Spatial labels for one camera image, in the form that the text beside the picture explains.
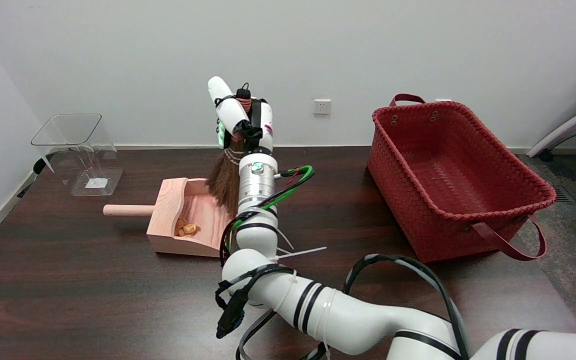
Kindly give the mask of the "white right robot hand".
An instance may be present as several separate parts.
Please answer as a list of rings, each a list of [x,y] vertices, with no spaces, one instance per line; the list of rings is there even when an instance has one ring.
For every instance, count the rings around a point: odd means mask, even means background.
[[[247,154],[272,153],[274,114],[268,101],[252,96],[248,82],[233,92],[221,77],[214,76],[207,87],[217,115],[219,148],[226,150],[240,139]]]

